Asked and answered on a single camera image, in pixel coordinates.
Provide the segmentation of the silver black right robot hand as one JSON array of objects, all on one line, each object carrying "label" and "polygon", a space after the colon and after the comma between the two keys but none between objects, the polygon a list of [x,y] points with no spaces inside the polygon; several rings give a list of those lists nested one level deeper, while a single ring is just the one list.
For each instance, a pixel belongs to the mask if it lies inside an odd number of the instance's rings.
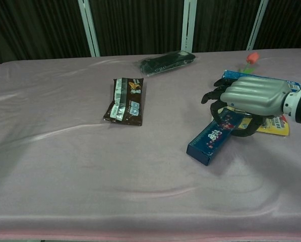
[{"label": "silver black right robot hand", "polygon": [[251,121],[245,129],[234,129],[236,137],[248,137],[268,118],[283,114],[283,104],[291,89],[286,81],[242,76],[238,79],[221,78],[214,83],[215,89],[205,93],[201,103],[215,100],[210,106],[211,114],[219,125],[223,123],[218,110],[232,107],[251,115]]}]

